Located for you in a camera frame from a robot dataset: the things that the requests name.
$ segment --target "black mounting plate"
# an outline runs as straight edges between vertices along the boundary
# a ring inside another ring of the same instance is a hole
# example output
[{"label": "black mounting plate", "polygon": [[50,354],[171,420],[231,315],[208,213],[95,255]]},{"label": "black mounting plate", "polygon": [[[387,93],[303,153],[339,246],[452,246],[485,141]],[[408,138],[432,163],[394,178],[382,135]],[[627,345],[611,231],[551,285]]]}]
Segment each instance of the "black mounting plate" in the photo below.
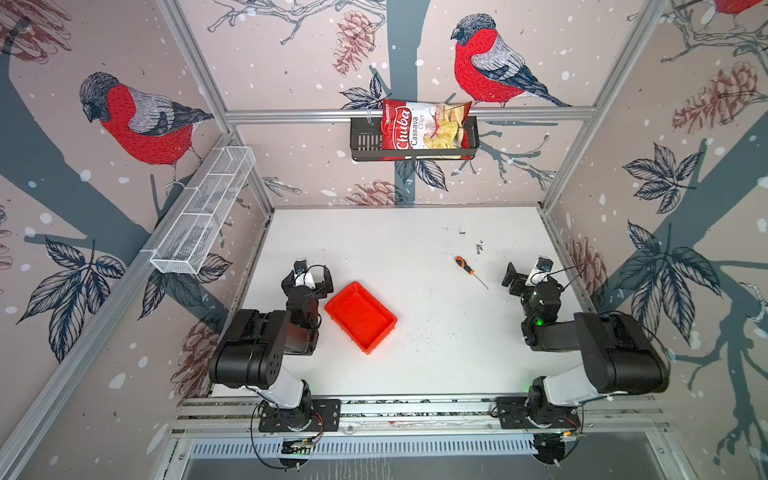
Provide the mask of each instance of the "black mounting plate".
[{"label": "black mounting plate", "polygon": [[[323,431],[324,432],[338,432],[339,431],[339,417],[341,414],[341,400],[337,399],[312,399],[312,410],[323,419]],[[259,432],[262,433],[277,433],[277,432],[292,432],[298,433],[289,429],[285,422],[285,410],[273,409],[272,407],[266,407],[263,410],[261,419],[259,421]],[[312,417],[309,425],[301,432],[319,432],[320,424],[317,419]]]},{"label": "black mounting plate", "polygon": [[[528,409],[525,407],[527,396],[498,397],[496,399],[496,415],[502,424],[502,430],[538,429],[539,425],[528,419]],[[580,420],[577,415],[571,414],[570,409],[563,409],[563,418],[556,419],[549,428],[570,430],[574,426],[566,420],[566,417],[577,425]]]}]

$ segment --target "screwdriver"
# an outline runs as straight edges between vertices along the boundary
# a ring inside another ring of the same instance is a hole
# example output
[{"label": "screwdriver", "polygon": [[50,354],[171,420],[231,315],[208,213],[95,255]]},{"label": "screwdriver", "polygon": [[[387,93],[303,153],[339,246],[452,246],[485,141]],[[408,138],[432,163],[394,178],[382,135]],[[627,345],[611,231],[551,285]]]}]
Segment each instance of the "screwdriver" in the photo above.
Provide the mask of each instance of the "screwdriver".
[{"label": "screwdriver", "polygon": [[[465,270],[467,273],[469,273],[470,275],[475,275],[475,271],[474,271],[474,270],[473,270],[473,269],[472,269],[472,268],[471,268],[471,267],[470,267],[470,266],[467,264],[467,261],[466,261],[466,260],[464,260],[464,259],[463,259],[463,258],[461,258],[461,257],[456,257],[455,259],[456,259],[456,265],[459,265],[461,268],[463,268],[463,269],[464,269],[464,270]],[[477,279],[478,279],[478,281],[479,281],[480,283],[482,283],[482,285],[483,285],[483,286],[484,286],[486,289],[490,290],[490,289],[488,288],[488,285],[485,285],[485,282],[484,282],[484,281],[482,281],[482,280],[480,280],[480,279],[478,278],[478,276],[477,276],[477,275],[475,275],[475,278],[477,278]]]}]

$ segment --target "bird head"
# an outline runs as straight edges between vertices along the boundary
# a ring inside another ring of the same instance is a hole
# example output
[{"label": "bird head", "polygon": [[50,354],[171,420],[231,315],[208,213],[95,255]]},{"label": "bird head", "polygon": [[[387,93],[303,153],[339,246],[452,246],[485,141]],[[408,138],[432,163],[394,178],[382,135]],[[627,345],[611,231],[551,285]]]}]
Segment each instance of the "bird head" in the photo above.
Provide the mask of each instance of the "bird head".
[{"label": "bird head", "polygon": [[112,88],[117,87],[120,82],[110,74],[99,71],[86,78],[83,85],[80,86],[80,102],[83,104],[83,113],[88,121],[99,119],[101,121],[110,121],[112,116],[109,113],[107,95]]},{"label": "bird head", "polygon": [[496,22],[493,21],[490,15],[485,13],[467,15],[453,29],[451,40],[456,40],[462,47],[465,47],[475,33],[486,28],[496,29]]}]

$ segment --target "gray floor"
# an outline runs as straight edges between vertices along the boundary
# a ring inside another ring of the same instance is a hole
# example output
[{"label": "gray floor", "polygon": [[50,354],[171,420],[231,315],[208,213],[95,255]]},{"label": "gray floor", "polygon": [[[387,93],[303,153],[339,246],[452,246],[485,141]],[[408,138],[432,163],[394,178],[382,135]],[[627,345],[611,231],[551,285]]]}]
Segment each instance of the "gray floor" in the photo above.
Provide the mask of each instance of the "gray floor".
[{"label": "gray floor", "polygon": [[530,455],[317,460],[300,472],[269,470],[253,460],[190,460],[184,480],[621,480],[664,478],[644,433],[598,433],[583,438],[560,465],[544,466]]}]

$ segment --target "white wire mesh basket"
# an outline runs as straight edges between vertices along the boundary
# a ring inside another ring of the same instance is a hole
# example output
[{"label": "white wire mesh basket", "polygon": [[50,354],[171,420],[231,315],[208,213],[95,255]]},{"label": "white wire mesh basket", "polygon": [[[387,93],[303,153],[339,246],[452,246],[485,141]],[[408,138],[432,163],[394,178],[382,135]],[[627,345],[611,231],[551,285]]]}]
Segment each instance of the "white wire mesh basket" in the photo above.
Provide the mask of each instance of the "white wire mesh basket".
[{"label": "white wire mesh basket", "polygon": [[200,272],[253,167],[249,147],[224,147],[150,261],[162,273]]}]

